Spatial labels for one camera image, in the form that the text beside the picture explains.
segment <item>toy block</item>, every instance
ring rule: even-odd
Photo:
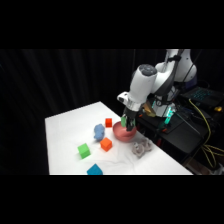
[[[87,174],[92,176],[94,175],[98,176],[98,175],[103,175],[103,171],[95,164],[87,171]]]
[[[102,124],[96,125],[96,127],[94,128],[94,132],[95,132],[94,138],[97,141],[102,141],[103,140],[104,130],[105,130],[105,127]]]
[[[121,117],[121,126],[122,126],[123,128],[126,127],[126,118],[125,118],[125,117]]]
[[[89,147],[87,146],[87,144],[83,144],[83,145],[79,146],[78,150],[79,150],[79,154],[82,157],[82,159],[85,159],[86,157],[88,157],[90,155],[90,150],[89,150]]]
[[[106,119],[105,126],[106,126],[106,128],[112,128],[112,119],[111,118]]]
[[[108,152],[112,148],[112,141],[108,138],[105,138],[100,142],[101,148]]]

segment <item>pink bowl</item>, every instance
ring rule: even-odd
[[[135,127],[132,131],[128,132],[126,131],[126,127],[122,127],[121,122],[118,122],[114,125],[113,132],[118,140],[128,142],[135,136],[137,129]]]

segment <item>cyan cube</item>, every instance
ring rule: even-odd
[[[103,175],[103,171],[95,164],[87,171],[87,174],[91,176],[99,176]]]

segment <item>white table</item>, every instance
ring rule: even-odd
[[[132,153],[133,142],[143,137],[138,132],[129,143],[123,143],[115,138],[112,128],[106,128],[105,137],[113,142],[113,147],[105,152],[94,139],[94,127],[104,125],[105,118],[112,118],[113,124],[120,121],[99,102],[45,120],[51,175],[87,175],[95,163],[104,175],[191,175],[154,144],[152,152],[138,159]],[[82,160],[77,147],[84,143],[91,156]]]

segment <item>orange cube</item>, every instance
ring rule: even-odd
[[[108,138],[105,138],[100,142],[101,148],[108,152],[112,148],[112,141]]]
[[[106,119],[105,126],[106,126],[106,128],[112,128],[112,119],[111,118]]]

